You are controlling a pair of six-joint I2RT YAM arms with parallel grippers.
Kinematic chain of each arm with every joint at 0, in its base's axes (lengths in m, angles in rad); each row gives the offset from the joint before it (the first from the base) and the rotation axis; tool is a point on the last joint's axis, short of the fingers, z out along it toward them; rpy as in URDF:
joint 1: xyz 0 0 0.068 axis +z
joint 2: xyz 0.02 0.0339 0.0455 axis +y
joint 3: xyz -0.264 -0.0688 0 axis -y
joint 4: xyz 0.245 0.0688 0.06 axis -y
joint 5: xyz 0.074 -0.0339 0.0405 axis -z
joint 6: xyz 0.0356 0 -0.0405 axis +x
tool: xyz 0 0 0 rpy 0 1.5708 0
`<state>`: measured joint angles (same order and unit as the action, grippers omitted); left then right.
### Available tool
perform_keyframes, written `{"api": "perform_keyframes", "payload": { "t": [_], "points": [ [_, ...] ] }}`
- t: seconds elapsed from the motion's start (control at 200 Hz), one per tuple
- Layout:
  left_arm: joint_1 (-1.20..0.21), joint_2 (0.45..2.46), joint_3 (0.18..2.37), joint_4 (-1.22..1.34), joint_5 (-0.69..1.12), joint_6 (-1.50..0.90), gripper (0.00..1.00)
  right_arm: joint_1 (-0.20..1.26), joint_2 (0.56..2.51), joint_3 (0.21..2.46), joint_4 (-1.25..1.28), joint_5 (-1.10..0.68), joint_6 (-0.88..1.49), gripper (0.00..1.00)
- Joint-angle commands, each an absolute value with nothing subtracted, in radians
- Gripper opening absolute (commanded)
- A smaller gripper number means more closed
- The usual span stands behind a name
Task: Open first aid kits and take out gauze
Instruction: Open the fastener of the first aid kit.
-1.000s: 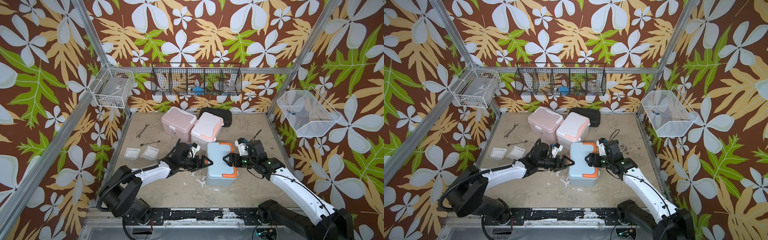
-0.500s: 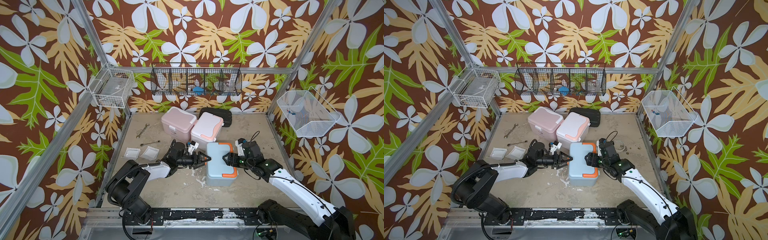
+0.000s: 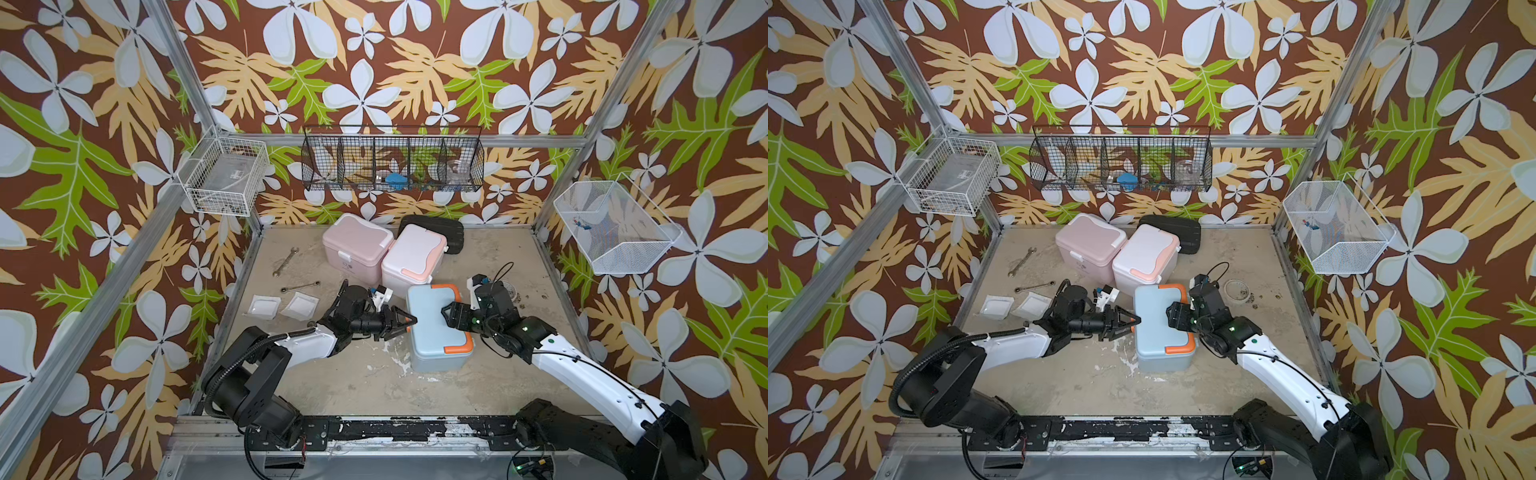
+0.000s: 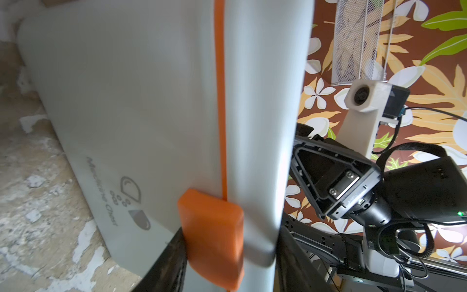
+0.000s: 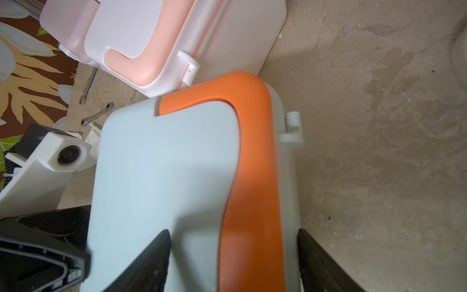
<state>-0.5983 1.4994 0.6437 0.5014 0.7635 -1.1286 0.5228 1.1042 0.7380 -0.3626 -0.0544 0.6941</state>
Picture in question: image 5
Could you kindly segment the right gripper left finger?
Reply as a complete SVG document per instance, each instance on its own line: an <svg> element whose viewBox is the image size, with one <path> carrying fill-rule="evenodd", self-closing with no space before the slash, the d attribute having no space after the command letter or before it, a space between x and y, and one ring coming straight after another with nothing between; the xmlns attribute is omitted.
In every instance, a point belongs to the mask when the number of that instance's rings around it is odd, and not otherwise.
<svg viewBox="0 0 467 292"><path fill-rule="evenodd" d="M162 292L171 252L169 230L161 231L130 266L105 290L107 292Z"/></svg>

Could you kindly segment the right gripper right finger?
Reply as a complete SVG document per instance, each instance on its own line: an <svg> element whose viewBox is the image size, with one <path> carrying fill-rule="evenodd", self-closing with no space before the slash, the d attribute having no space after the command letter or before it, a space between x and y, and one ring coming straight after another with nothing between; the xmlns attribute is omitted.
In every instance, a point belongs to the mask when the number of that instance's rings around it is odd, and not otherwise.
<svg viewBox="0 0 467 292"><path fill-rule="evenodd" d="M297 247L305 292L364 292L305 229L298 231Z"/></svg>

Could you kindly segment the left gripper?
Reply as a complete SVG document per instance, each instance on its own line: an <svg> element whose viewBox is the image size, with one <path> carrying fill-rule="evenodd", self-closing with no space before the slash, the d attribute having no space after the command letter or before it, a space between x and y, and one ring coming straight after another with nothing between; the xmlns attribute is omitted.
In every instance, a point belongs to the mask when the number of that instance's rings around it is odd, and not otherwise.
<svg viewBox="0 0 467 292"><path fill-rule="evenodd" d="M1 291L63 292L90 274L91 206L1 220Z"/></svg>

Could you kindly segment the white first aid kit box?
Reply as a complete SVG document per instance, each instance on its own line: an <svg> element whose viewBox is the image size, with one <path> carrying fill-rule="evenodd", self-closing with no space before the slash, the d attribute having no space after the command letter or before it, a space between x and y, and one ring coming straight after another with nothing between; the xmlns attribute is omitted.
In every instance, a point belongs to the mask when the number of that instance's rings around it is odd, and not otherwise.
<svg viewBox="0 0 467 292"><path fill-rule="evenodd" d="M244 71L258 74L285 23L277 1L101 1L84 47L147 97Z"/></svg>

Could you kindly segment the blue orange first aid kit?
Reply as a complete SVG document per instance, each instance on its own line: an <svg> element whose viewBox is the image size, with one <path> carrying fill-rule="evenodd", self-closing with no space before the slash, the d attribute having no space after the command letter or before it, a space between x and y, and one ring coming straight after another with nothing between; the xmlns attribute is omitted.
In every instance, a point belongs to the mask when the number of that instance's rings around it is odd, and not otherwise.
<svg viewBox="0 0 467 292"><path fill-rule="evenodd" d="M236 72L112 113L103 125L83 292L102 292L168 230L168 292L298 292L300 214L286 113Z"/></svg>

